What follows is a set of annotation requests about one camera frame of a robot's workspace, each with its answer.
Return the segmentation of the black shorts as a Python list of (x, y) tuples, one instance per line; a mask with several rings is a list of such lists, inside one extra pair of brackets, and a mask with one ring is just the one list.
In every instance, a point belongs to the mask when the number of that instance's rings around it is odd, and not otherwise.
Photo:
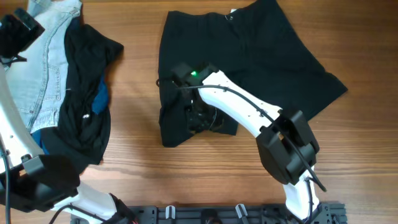
[(193, 136), (190, 104), (172, 83), (180, 63), (208, 62), (257, 98), (313, 118), (347, 89), (304, 46), (274, 0), (256, 1), (227, 15), (167, 14), (159, 49), (159, 125), (162, 144)]

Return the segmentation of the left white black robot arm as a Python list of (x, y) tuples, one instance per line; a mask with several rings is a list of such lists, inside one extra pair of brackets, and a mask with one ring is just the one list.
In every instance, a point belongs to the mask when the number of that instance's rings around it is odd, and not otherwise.
[(111, 129), (106, 68), (123, 51), (80, 22), (80, 1), (30, 1), (1, 20), (1, 203), (135, 223), (120, 199), (80, 180)]

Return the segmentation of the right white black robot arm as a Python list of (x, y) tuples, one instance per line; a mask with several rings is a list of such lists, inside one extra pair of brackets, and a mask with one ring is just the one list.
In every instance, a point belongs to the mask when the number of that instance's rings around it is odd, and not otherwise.
[(223, 113), (237, 121), (255, 137), (263, 167), (283, 185), (287, 210), (299, 223), (311, 223), (320, 204), (313, 186), (326, 188), (314, 172), (320, 146), (303, 113), (256, 98), (209, 63), (178, 64), (172, 82), (188, 101), (188, 129), (219, 129)]

